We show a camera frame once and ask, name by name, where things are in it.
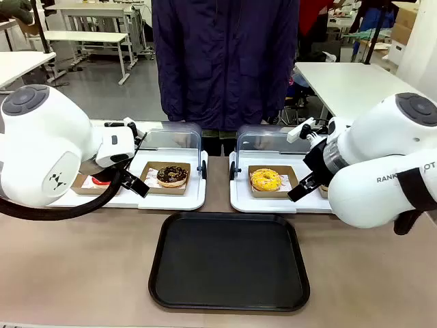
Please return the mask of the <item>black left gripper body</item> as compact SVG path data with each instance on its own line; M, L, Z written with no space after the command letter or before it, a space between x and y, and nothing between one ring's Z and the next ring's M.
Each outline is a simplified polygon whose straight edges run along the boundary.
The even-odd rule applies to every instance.
M101 167L94 159L90 159L81 163L81 174L94 178L114 178L117 174L123 176L126 173L127 164L129 164L128 159L109 167Z

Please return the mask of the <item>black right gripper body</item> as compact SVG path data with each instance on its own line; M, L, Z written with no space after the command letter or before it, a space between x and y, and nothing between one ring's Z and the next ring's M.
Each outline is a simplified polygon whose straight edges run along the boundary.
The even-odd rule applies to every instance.
M337 142L328 143L327 138L324 138L312 147L303 161L316 180L331 180L341 169L341 155Z

